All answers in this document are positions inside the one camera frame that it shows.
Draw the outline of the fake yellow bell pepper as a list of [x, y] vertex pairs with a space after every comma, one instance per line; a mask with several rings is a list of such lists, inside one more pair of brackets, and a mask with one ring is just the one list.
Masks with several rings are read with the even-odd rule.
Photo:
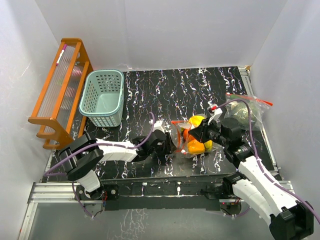
[[191, 155], [203, 154], [206, 151], [206, 147], [203, 143], [193, 139], [187, 143], [187, 151]]

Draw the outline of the fake orange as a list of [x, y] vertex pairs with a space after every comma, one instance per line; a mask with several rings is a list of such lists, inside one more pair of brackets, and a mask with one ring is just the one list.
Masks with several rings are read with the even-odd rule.
[[195, 138], [189, 134], [188, 129], [183, 130], [183, 139], [185, 142], [189, 143], [190, 141], [193, 141]]

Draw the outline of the clear zip bag with fruit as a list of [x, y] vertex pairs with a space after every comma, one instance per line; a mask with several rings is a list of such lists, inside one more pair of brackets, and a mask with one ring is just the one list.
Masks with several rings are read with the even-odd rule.
[[[206, 115], [204, 115], [204, 114], [198, 114], [198, 116], [203, 116], [204, 119], [206, 118]], [[191, 129], [195, 128], [189, 122], [189, 119], [188, 120], [172, 120], [171, 121], [170, 136], [171, 136], [173, 144], [176, 147], [175, 152], [182, 154], [185, 158], [193, 158], [197, 155], [201, 155], [201, 154], [195, 155], [195, 154], [188, 153], [188, 148], [187, 148], [188, 143], [185, 142], [185, 140], [183, 138], [183, 131], [184, 131], [184, 129], [191, 130]], [[218, 150], [218, 148], [219, 148], [218, 144], [213, 142], [212, 150], [210, 152], [205, 152], [203, 154], [209, 154], [209, 153], [215, 152]]]

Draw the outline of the fake banana bunch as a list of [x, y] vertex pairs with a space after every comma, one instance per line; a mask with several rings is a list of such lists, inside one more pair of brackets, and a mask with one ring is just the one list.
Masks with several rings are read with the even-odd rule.
[[[204, 118], [205, 117], [202, 115], [194, 115], [189, 119], [189, 122], [192, 124], [193, 127], [198, 127]], [[205, 145], [205, 152], [204, 153], [210, 152], [213, 149], [213, 141], [212, 140], [209, 140], [203, 144]]]

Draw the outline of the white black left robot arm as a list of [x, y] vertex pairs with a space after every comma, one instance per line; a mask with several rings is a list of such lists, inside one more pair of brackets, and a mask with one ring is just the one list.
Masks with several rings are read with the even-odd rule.
[[153, 130], [147, 136], [138, 136], [129, 141], [114, 142], [93, 137], [86, 133], [58, 152], [60, 160], [67, 159], [62, 167], [69, 181], [77, 182], [91, 200], [99, 199], [104, 187], [94, 169], [100, 162], [142, 162], [150, 155], [166, 156], [175, 147], [168, 132]]

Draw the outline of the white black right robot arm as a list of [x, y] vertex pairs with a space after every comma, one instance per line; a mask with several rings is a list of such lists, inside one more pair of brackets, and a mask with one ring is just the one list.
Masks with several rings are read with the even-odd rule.
[[276, 240], [302, 240], [314, 232], [311, 206], [284, 190], [243, 141], [239, 122], [225, 118], [221, 126], [205, 118], [188, 132], [197, 141], [213, 141], [223, 147], [225, 157], [237, 172], [223, 178], [223, 194], [244, 200], [266, 222]]

